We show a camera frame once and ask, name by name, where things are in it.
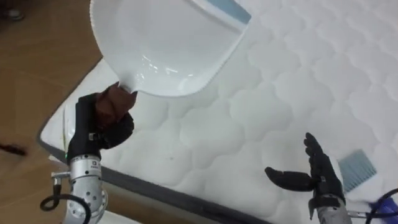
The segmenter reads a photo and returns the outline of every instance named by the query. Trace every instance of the wooden floor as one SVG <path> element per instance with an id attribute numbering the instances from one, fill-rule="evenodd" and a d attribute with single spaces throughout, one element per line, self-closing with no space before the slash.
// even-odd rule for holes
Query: wooden floor
<path id="1" fill-rule="evenodd" d="M 91 33 L 89 0 L 25 0 L 23 21 L 0 21 L 0 142 L 26 147 L 28 156 L 0 151 L 0 224 L 60 223 L 64 204 L 42 212 L 52 191 L 47 160 L 35 137 L 56 106 L 101 55 Z M 110 195 L 110 211 L 142 223 L 187 223 Z"/>

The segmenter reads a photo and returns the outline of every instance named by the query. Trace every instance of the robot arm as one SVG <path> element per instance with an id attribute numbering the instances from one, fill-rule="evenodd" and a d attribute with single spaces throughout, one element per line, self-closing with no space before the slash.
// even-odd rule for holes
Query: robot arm
<path id="1" fill-rule="evenodd" d="M 108 205 L 108 195 L 102 188 L 101 163 L 99 157 L 82 155 L 70 162 L 70 194 L 81 198 L 90 209 L 88 224 L 97 224 Z M 63 224 L 84 223 L 87 212 L 74 200 L 67 201 L 67 212 Z"/>
<path id="2" fill-rule="evenodd" d="M 101 149 L 110 149 L 124 142 L 134 129 L 130 114 L 110 127 L 98 129 L 95 120 L 96 94 L 81 97 L 75 105 L 74 135 L 67 148 L 68 172 L 52 173 L 53 195 L 40 204 L 43 211 L 55 209 L 60 200 L 67 200 L 63 224 L 97 224 L 108 205 L 102 188 Z M 67 178 L 70 193 L 61 194 L 61 180 Z"/>

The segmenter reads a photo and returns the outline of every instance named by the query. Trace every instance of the blue object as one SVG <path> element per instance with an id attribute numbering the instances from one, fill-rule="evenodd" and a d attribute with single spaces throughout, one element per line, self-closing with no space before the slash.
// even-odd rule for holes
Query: blue object
<path id="1" fill-rule="evenodd" d="M 371 203 L 370 206 L 374 208 L 377 206 L 377 203 Z M 396 211 L 398 211 L 397 204 L 392 198 L 387 198 L 383 201 L 383 204 L 381 205 L 377 213 L 392 213 Z M 398 216 L 383 218 L 382 220 L 385 224 L 398 224 Z"/>
<path id="2" fill-rule="evenodd" d="M 251 15 L 234 0 L 207 0 L 210 4 L 244 24 L 248 24 Z"/>

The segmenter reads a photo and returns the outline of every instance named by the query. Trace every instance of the white quilted mattress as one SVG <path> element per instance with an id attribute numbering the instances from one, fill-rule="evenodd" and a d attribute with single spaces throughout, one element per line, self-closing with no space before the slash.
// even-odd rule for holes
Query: white quilted mattress
<path id="1" fill-rule="evenodd" d="M 272 223 L 318 223 L 308 219 L 310 194 L 279 189 L 264 173 L 309 171 L 309 131 L 336 158 L 365 150 L 383 191 L 396 188 L 398 1 L 240 3 L 253 19 L 216 79 L 186 98 L 140 94 L 134 134 L 103 151 L 103 165 Z M 100 61 L 64 103 L 116 80 Z M 41 133 L 57 148 L 61 112 Z"/>

